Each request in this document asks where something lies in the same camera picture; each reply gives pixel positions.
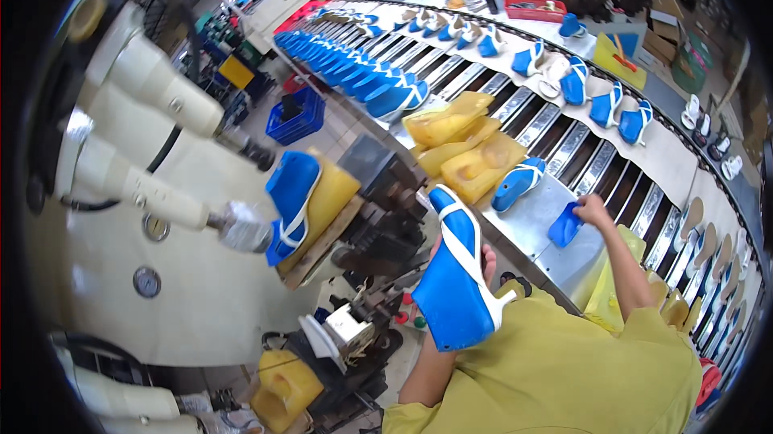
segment black hose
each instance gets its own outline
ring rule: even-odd
[[[191,64],[188,67],[188,79],[192,81],[196,86],[198,86],[198,80],[199,80],[199,70],[201,68],[201,37],[196,33],[196,20],[193,16],[193,11],[191,10],[190,6],[185,2],[185,0],[164,0],[167,4],[167,6],[172,6],[176,11],[177,14],[180,17],[180,21],[182,21],[183,24],[186,25],[187,34],[188,34],[188,46],[190,47],[190,54],[191,54]],[[175,125],[172,127],[172,131],[169,132],[169,135],[166,137],[166,140],[164,141],[164,145],[161,146],[161,149],[159,152],[155,155],[153,160],[150,162],[150,165],[148,166],[147,170],[151,174],[153,174],[159,166],[161,166],[161,163],[164,162],[164,159],[169,155],[169,152],[172,150],[172,148],[175,145],[175,142],[177,142],[177,138],[180,137],[180,131],[181,129]],[[70,209],[73,211],[81,211],[81,212],[96,212],[96,211],[104,211],[106,209],[109,209],[115,205],[117,205],[119,202],[115,199],[109,199],[106,201],[103,201],[101,203],[96,204],[90,204],[90,203],[84,203],[78,200],[62,200],[62,202],[68,206],[70,206]]]

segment white strap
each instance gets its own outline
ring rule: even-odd
[[[299,241],[295,241],[295,239],[290,238],[290,235],[294,233],[295,230],[298,229],[298,227],[304,223],[306,219],[305,213],[306,213],[307,204],[308,204],[308,198],[306,198],[306,201],[303,203],[301,210],[298,211],[295,217],[293,217],[293,220],[290,221],[290,225],[286,229],[285,229],[285,220],[279,221],[279,241],[285,243],[285,245],[291,248],[297,248],[298,246],[300,246],[303,240],[306,238],[306,235],[308,234],[308,228],[304,227],[303,237]]]
[[[427,25],[427,22],[430,21],[431,15],[427,14],[426,18],[422,18],[421,15],[425,12],[425,10],[422,10],[419,12],[419,14],[416,15],[416,25],[420,28],[424,28]]]
[[[408,97],[403,100],[403,103],[401,103],[396,110],[405,110],[411,104],[411,100],[413,100],[414,97],[419,99],[419,103],[423,101],[421,99],[421,95],[419,94],[419,89],[416,87],[416,85],[408,85],[408,87],[411,88],[411,91],[408,93]]]
[[[614,100],[614,90],[612,90],[612,91],[609,92],[609,115],[610,116],[614,115],[614,110],[616,109],[616,107],[614,106],[614,102],[615,102],[615,100]]]
[[[452,25],[449,24],[449,36],[451,38],[456,38],[461,34],[461,28],[454,28]]]
[[[539,180],[542,179],[542,176],[545,174],[543,171],[539,170],[537,167],[529,166],[528,164],[518,164],[515,169],[513,170],[531,170],[532,172],[536,173],[532,176],[532,184],[529,186],[529,189],[533,188],[534,186],[539,183]]]
[[[475,28],[472,27],[472,24],[469,22],[465,23],[466,28],[462,28],[461,37],[465,39],[468,43],[472,43],[473,41],[478,38],[475,35]]]
[[[545,45],[541,43],[541,40],[537,40],[534,43],[534,46],[529,48],[529,56],[533,61],[536,61],[539,58],[539,56],[542,54],[542,51],[544,49],[545,49]]]
[[[647,127],[647,124],[649,124],[649,121],[652,120],[652,108],[639,107],[639,112],[642,114],[642,130],[644,130],[644,128]]]
[[[357,23],[357,27],[365,32],[365,36],[368,38],[373,38],[373,32],[368,28],[367,25],[364,23]]]
[[[585,85],[585,78],[586,78],[585,73],[587,72],[587,65],[585,65],[584,63],[575,63],[571,65],[571,67],[580,76],[580,81],[582,81],[582,84]]]
[[[486,33],[483,33],[485,35],[483,40],[485,40],[486,37],[491,38],[491,46],[494,47],[494,52],[499,53],[499,49],[502,48],[504,43],[498,40],[497,31],[498,30],[494,28],[494,25],[488,25],[488,27],[486,27]]]
[[[437,31],[440,29],[440,21],[438,20],[438,16],[438,14],[435,14],[435,16],[430,19],[430,21],[427,23],[427,28],[432,31]]]
[[[494,28],[494,33],[491,33],[491,41],[494,42],[494,47],[496,47],[498,52],[505,45],[502,36],[499,34],[498,28]]]
[[[470,277],[475,280],[476,283],[478,283],[479,286],[488,289],[488,286],[483,281],[483,274],[480,273],[481,246],[478,244],[480,242],[480,236],[477,234],[475,235],[475,245],[472,246],[473,251],[475,252],[473,255],[469,252],[469,249],[467,249],[466,246],[461,244],[459,238],[456,237],[456,235],[443,221],[446,216],[456,211],[463,211],[469,216],[470,214],[466,209],[467,208],[458,200],[453,204],[450,204],[441,209],[440,213],[438,214],[438,219],[440,220],[440,231],[443,236],[443,241],[449,248],[449,251],[451,252],[451,255],[454,257],[454,259],[470,275]],[[473,225],[475,225],[475,218],[470,217],[470,221],[472,221]]]
[[[400,72],[400,80],[394,85],[395,87],[408,87],[408,79],[403,72]]]

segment tile floor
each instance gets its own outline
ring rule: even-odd
[[[337,95],[332,95],[325,101],[324,125],[322,129],[309,136],[299,139],[297,142],[283,147],[274,139],[266,136],[265,129],[271,107],[276,105],[285,91],[280,85],[276,85],[267,95],[254,106],[250,115],[242,122],[242,129],[249,133],[254,140],[265,147],[272,147],[277,151],[277,161],[285,150],[306,150],[311,146],[316,147],[325,156],[333,161],[337,161],[343,155],[343,152],[354,142],[361,133],[368,133],[377,139],[390,141],[386,133],[381,130],[374,130],[372,124],[369,124],[367,118],[358,119],[352,113],[344,109],[339,103],[343,100]],[[492,237],[487,238],[497,252],[496,278],[505,271],[518,273],[517,268],[500,253],[499,249],[503,246],[503,239],[492,231]],[[336,294],[341,297],[353,298],[354,291],[342,278],[334,279],[331,283],[326,283],[319,296],[319,305],[331,310],[333,306],[329,303],[330,294]],[[388,407],[397,401],[400,387],[411,372],[413,365],[418,358],[420,344],[423,334],[410,327],[397,326],[403,334],[403,346],[396,352],[386,368],[386,380],[389,389],[384,392],[377,402],[383,408]],[[243,366],[234,365],[215,368],[180,368],[176,369],[175,391],[180,394],[200,392],[205,389],[217,390],[232,388],[234,395],[247,395],[249,398],[249,380],[248,376],[256,371],[255,364]],[[351,424],[344,426],[337,432],[339,434],[357,433],[360,429],[369,429],[378,426],[381,422],[378,411],[371,412],[355,420]]]

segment conveyor belt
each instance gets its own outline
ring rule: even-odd
[[[312,27],[310,32],[317,29],[330,32],[325,25]],[[348,33],[339,35],[348,37]],[[676,256],[666,252],[676,230],[679,208],[641,169],[617,154],[611,143],[590,133],[585,124],[562,115],[556,105],[527,87],[516,88],[502,73],[458,55],[448,56],[410,37],[384,33],[361,43],[353,39],[351,43],[362,46],[377,61],[390,61],[416,74],[445,101],[466,90],[494,95],[488,114],[502,122],[504,133],[524,145],[530,156],[545,159],[547,172],[576,194],[600,194],[615,221],[645,241],[645,266],[663,276],[673,270]]]
[[[391,1],[391,0],[342,0],[342,1],[352,1],[357,2],[358,4],[362,3],[372,3],[372,4],[395,4],[404,6],[403,3],[398,1]],[[440,8],[437,8],[435,6],[424,6],[425,8],[428,8],[429,10],[435,10],[435,11],[444,11]],[[485,26],[489,23],[495,24],[498,28],[507,31],[508,33],[513,33],[517,36],[520,36],[524,39],[533,41],[537,37],[532,35],[531,33],[521,31],[519,29],[516,29],[514,27],[510,27],[505,23],[498,23],[486,18],[478,17],[476,15],[470,15],[466,14],[464,12],[458,12],[460,15],[462,15],[463,18],[467,20],[473,20],[480,23],[482,26]],[[306,26],[306,31],[321,31],[324,29],[325,26],[329,26],[330,23],[321,23],[321,24],[315,24],[311,26]],[[341,27],[341,23],[334,23],[331,28],[335,29],[336,27]],[[353,28],[352,25],[343,25],[343,27],[350,27]],[[458,92],[454,91],[444,91],[446,85],[453,85],[451,88],[455,88],[457,85],[465,86],[465,83],[470,85],[478,85],[476,84],[475,78],[471,78],[471,81],[469,80],[469,75],[473,75],[477,73],[478,71],[468,71],[468,70],[459,70],[458,72],[455,72],[454,70],[449,70],[450,65],[446,65],[446,67],[442,68],[442,72],[437,72],[435,74],[432,74],[436,68],[439,68],[441,63],[435,63],[435,62],[445,62],[448,60],[448,57],[442,54],[437,49],[433,49],[429,47],[425,43],[416,43],[410,42],[411,38],[409,37],[402,37],[401,39],[397,40],[396,43],[392,46],[392,48],[397,48],[395,51],[394,56],[388,56],[387,58],[384,58],[384,60],[393,60],[395,61],[395,58],[407,56],[411,53],[413,55],[409,59],[400,60],[393,62],[395,66],[399,66],[403,69],[403,71],[406,72],[420,72],[417,73],[417,76],[420,79],[426,79],[428,76],[433,79],[433,92],[435,92],[437,95],[439,95],[441,98],[445,100],[450,100],[455,97],[455,94],[457,95]],[[357,46],[360,46],[365,41],[361,40],[352,40],[347,41],[347,44],[353,44],[356,43]],[[571,55],[571,53],[566,50],[565,48],[556,45],[555,43],[551,43],[546,41],[546,50],[549,52],[559,52],[562,54],[565,54],[567,57]],[[414,50],[416,48],[421,48],[420,52],[415,52]],[[426,58],[427,53],[438,53],[437,55],[434,55],[432,58]],[[419,62],[418,60],[426,58],[426,61]],[[471,65],[469,62],[461,61],[460,63],[463,63],[467,65],[465,68],[470,68]],[[606,72],[604,69],[601,69],[592,62],[587,62],[587,66],[589,68],[589,72],[596,75],[597,77],[603,77],[609,80],[619,80],[619,77],[613,76]],[[623,83],[624,92],[631,95],[635,99],[643,99],[644,97],[642,94],[636,90],[633,89],[630,85]],[[515,89],[513,89],[512,84],[508,84],[509,86],[505,85],[506,90],[499,90],[500,92],[506,91],[509,94],[512,94]],[[466,89],[480,89],[479,87],[470,87],[467,86]],[[497,105],[496,108],[492,107],[495,111],[492,112],[492,116],[495,116],[497,118],[501,118],[501,116],[509,116],[511,112],[513,112],[516,108],[514,104],[507,104],[506,101],[509,101],[512,96],[508,93],[500,93],[497,95],[497,100],[495,101],[495,104]],[[531,93],[529,90],[524,90],[523,93],[525,95],[529,96],[536,96],[533,93]],[[515,102],[517,106],[521,106],[522,104],[519,104],[517,101]],[[679,130],[677,126],[672,122],[672,120],[662,114],[661,111],[658,110],[657,106],[654,106],[654,118],[658,122],[661,122],[662,125],[670,130],[672,133],[677,136],[682,144],[690,150],[698,159],[699,164],[702,169],[709,170],[711,174],[715,175],[717,174],[715,168],[710,167],[710,165],[706,162],[706,159],[703,157],[703,155],[696,149],[696,146],[684,135],[684,133]],[[614,215],[618,217],[618,220],[622,222],[623,224],[628,225],[628,223],[632,223],[632,225],[635,223],[635,228],[637,229],[638,233],[641,234],[641,236],[645,237],[645,241],[647,242],[647,249],[645,251],[645,261],[644,264],[648,265],[649,267],[652,267],[656,271],[658,271],[661,275],[666,275],[670,271],[670,266],[673,264],[674,260],[674,254],[668,253],[667,248],[667,241],[671,236],[673,235],[673,224],[671,219],[673,218],[674,211],[670,207],[669,201],[665,198],[665,195],[662,193],[662,190],[659,191],[659,188],[657,185],[652,188],[652,180],[650,178],[647,178],[644,174],[641,173],[638,168],[632,169],[631,173],[628,173],[626,170],[626,174],[624,174],[624,178],[622,178],[621,181],[619,181],[619,184],[617,184],[617,180],[615,180],[612,184],[610,184],[609,178],[616,174],[616,171],[619,171],[619,166],[622,162],[623,168],[627,165],[627,161],[622,161],[620,156],[616,153],[611,154],[611,151],[609,150],[609,146],[604,140],[599,140],[597,137],[594,137],[594,134],[587,133],[587,131],[584,129],[583,124],[580,123],[572,123],[569,122],[567,125],[567,122],[561,121],[558,123],[559,130],[563,130],[563,127],[567,126],[566,130],[564,130],[563,135],[559,137],[556,141],[556,138],[554,137],[554,133],[552,131],[546,132],[547,142],[552,143],[556,141],[556,144],[554,147],[548,152],[548,157],[550,158],[549,162],[549,171],[557,175],[561,179],[562,182],[564,182],[569,188],[575,190],[578,194],[581,194],[583,192],[588,192],[590,190],[594,190],[596,192],[599,192],[598,189],[598,181],[600,180],[603,184],[602,190],[604,190],[605,193],[607,193],[608,198],[608,205],[612,204],[614,207],[619,207],[619,211],[615,211]],[[594,144],[595,147],[593,149],[590,149],[589,145]],[[536,149],[544,148],[545,143],[537,143],[534,144]],[[542,155],[545,153],[544,150],[537,151],[539,154]],[[610,159],[610,163],[605,163],[604,160]],[[748,226],[746,224],[746,220],[744,217],[739,214],[739,205],[735,197],[733,197],[728,187],[719,179],[717,179],[717,185],[720,187],[720,189],[725,193],[729,204],[731,204],[735,211],[736,216],[738,217],[738,221],[741,225],[741,227],[746,227],[748,229]],[[620,191],[618,189],[614,189],[614,195],[612,197],[608,196],[608,193],[611,192],[611,190],[607,190],[607,188],[611,188],[613,186],[619,186],[622,188]],[[621,203],[617,199],[617,195],[622,194],[621,191],[628,191],[628,196],[623,200]],[[636,204],[636,201],[642,197],[643,199],[646,199],[648,201],[645,214],[640,215],[638,211],[632,212],[631,207],[629,207],[629,204]],[[752,246],[752,260],[759,262],[758,258],[758,252],[756,250],[756,245]]]

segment yellow mold block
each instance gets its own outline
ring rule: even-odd
[[[671,293],[671,296],[669,296],[669,299],[663,306],[663,310],[660,312],[666,325],[671,325],[678,329],[682,328],[689,314],[690,307],[678,288]]]
[[[260,388],[250,407],[268,429],[281,434],[323,390],[314,371],[293,352],[263,352],[258,362]]]
[[[421,144],[411,149],[424,172],[430,178],[440,175],[440,166],[449,159],[463,154],[491,136],[502,123],[491,117],[476,117],[464,130],[457,132],[449,142],[435,148],[429,148]]]
[[[652,298],[655,299],[655,306],[658,310],[666,301],[669,295],[669,286],[652,269],[647,270],[647,281],[649,281],[649,291],[652,292]]]
[[[416,112],[403,117],[405,130],[416,143],[427,147],[438,147],[470,125],[476,117],[485,115],[493,95],[477,91],[463,91],[457,100],[443,109]]]
[[[478,146],[440,166],[445,183],[471,205],[526,158],[527,148],[496,131]]]
[[[698,321],[698,314],[701,312],[702,304],[703,298],[698,297],[695,299],[695,303],[693,303],[692,308],[690,308],[690,314],[687,315],[687,320],[684,321],[684,325],[680,329],[682,333],[690,335],[690,330],[695,328],[695,323]]]

